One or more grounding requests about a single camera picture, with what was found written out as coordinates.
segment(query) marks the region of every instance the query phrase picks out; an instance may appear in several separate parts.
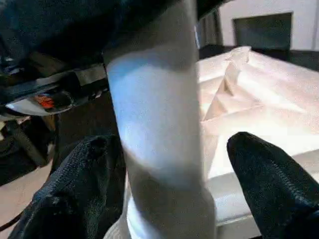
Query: white cylindrical column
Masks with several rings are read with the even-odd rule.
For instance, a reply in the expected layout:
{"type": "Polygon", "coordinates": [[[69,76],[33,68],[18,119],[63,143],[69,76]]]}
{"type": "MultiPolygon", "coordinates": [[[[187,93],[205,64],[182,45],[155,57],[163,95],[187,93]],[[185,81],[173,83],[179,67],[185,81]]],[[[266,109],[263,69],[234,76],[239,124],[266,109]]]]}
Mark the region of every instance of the white cylindrical column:
{"type": "Polygon", "coordinates": [[[213,239],[203,185],[193,0],[179,1],[109,60],[107,72],[129,174],[132,238],[213,239]]]}

